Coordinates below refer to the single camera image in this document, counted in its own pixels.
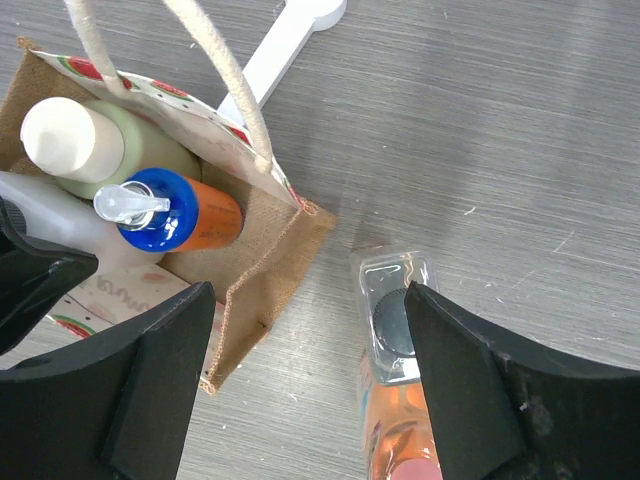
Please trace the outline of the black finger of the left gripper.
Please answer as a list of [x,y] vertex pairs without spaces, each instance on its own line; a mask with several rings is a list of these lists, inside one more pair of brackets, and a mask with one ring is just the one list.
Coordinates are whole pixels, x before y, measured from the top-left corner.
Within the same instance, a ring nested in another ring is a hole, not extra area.
[[71,289],[93,275],[96,256],[27,234],[17,205],[1,200],[1,352],[14,349]]

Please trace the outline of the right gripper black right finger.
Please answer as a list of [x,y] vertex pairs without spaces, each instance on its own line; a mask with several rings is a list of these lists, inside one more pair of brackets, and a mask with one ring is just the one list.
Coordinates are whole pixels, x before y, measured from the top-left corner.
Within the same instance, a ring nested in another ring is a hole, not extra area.
[[447,479],[635,479],[639,374],[491,323],[412,283],[405,309]]

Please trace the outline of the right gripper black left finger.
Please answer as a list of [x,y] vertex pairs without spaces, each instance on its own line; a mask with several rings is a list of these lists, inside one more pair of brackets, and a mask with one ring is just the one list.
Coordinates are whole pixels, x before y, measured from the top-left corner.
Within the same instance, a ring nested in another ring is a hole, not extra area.
[[175,478],[215,305],[197,283],[2,371],[2,478]]

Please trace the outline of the white bottle grey cap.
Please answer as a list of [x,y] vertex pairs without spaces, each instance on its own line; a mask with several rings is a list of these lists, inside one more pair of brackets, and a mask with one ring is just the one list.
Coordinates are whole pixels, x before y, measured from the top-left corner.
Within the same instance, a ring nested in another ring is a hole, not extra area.
[[115,224],[53,180],[3,172],[1,197],[20,209],[28,235],[95,255],[99,274],[152,265],[163,258],[130,245]]

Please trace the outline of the pink cap lotion bottle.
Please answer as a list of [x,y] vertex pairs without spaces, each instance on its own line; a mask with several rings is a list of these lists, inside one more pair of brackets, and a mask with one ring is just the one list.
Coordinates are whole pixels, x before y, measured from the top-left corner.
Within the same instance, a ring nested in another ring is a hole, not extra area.
[[385,386],[361,356],[357,397],[368,479],[441,480],[431,421],[419,382]]

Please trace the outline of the blue cap orange bottle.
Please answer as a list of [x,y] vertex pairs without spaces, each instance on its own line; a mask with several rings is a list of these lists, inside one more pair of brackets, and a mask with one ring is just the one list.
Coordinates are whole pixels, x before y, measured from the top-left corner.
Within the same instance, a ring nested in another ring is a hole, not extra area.
[[164,168],[144,169],[100,188],[93,207],[129,244],[149,253],[224,248],[244,224],[232,196]]

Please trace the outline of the clear bottle grey cap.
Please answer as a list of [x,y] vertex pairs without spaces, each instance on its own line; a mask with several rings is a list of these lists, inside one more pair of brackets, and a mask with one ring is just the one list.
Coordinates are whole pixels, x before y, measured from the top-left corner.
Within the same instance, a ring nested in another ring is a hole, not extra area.
[[350,265],[374,378],[385,386],[418,380],[404,301],[413,282],[438,288],[429,255],[415,248],[375,247],[353,252]]

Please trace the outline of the cream cap bottle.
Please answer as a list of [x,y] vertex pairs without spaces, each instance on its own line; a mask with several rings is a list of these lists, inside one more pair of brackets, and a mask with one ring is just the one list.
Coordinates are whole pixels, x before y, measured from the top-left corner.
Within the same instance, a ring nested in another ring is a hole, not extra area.
[[34,165],[84,199],[147,168],[201,179],[199,161],[188,149],[156,125],[103,100],[42,100],[26,113],[20,140]]

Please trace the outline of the metal clothes rack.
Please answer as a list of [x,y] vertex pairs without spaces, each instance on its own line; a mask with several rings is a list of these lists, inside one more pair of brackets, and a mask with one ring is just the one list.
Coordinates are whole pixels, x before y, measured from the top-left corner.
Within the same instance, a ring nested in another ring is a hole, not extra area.
[[346,7],[346,0],[285,2],[243,69],[259,108],[264,106],[311,35],[335,26]]

